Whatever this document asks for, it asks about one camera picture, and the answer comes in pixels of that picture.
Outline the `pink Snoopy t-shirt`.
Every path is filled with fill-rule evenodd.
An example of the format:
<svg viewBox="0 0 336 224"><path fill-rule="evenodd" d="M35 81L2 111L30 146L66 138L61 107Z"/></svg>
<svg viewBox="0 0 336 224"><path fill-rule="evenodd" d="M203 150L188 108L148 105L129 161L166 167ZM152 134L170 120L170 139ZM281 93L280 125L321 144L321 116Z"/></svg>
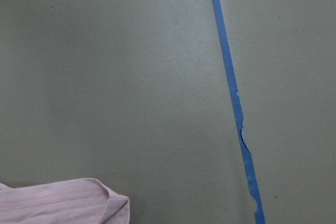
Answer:
<svg viewBox="0 0 336 224"><path fill-rule="evenodd" d="M1 223L129 222L129 198L95 178L20 188L1 184Z"/></svg>

